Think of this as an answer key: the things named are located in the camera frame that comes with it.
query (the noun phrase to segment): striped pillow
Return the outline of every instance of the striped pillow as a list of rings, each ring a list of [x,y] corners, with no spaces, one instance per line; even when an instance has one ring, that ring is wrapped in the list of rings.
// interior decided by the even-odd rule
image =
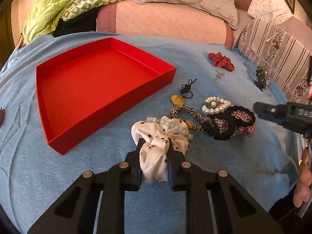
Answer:
[[[307,102],[310,52],[293,36],[277,25],[254,19],[243,30],[238,49],[269,71],[289,101]]]

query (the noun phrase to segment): red box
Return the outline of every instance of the red box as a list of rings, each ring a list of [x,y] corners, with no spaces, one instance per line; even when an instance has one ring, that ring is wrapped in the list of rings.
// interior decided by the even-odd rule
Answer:
[[[40,64],[36,87],[48,144],[64,155],[171,83],[175,71],[167,62],[114,38],[76,47]]]

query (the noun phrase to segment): person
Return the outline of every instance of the person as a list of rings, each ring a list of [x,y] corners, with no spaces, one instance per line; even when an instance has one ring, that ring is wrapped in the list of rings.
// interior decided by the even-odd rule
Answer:
[[[296,207],[300,207],[303,202],[310,199],[311,192],[309,186],[312,184],[312,170],[308,167],[310,160],[308,149],[302,153],[302,162],[299,168],[299,177],[294,191],[293,202]]]

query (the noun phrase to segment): pearl bracelet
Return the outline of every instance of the pearl bracelet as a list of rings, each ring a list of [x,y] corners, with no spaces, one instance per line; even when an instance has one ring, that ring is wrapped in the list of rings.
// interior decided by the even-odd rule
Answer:
[[[191,136],[188,131],[184,130],[183,128],[176,126],[173,122],[169,122],[169,121],[165,121],[163,119],[158,119],[156,117],[147,117],[146,119],[147,122],[153,122],[153,123],[157,123],[163,126],[167,126],[170,129],[175,130],[177,133],[182,134],[185,137],[189,137]]]
[[[204,105],[202,106],[202,112],[206,115],[214,115],[224,112],[227,108],[231,106],[231,102],[224,100],[223,98],[218,97],[209,97],[205,100]]]

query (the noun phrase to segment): black scrunchie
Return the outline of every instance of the black scrunchie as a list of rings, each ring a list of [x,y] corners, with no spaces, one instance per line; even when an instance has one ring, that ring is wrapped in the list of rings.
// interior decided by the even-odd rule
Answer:
[[[238,127],[249,127],[249,126],[252,126],[255,123],[255,115],[248,108],[245,108],[243,106],[233,105],[233,106],[230,106],[228,109],[226,109],[226,112],[229,112],[230,114],[232,114],[233,111],[246,112],[251,117],[250,121],[245,122],[245,121],[243,121],[241,119],[237,119],[234,116],[232,116],[235,119],[236,126],[238,126]]]
[[[223,112],[223,113],[218,113],[218,114],[208,114],[208,118],[211,119],[211,125],[209,122],[204,122],[203,124],[203,129],[204,131],[210,136],[213,136],[213,139],[217,141],[226,141],[231,138],[231,136],[234,135],[236,125],[235,125],[235,118],[231,115],[231,112]],[[217,117],[218,119],[224,119],[227,121],[227,130],[220,133],[219,127],[216,124],[214,118]]]

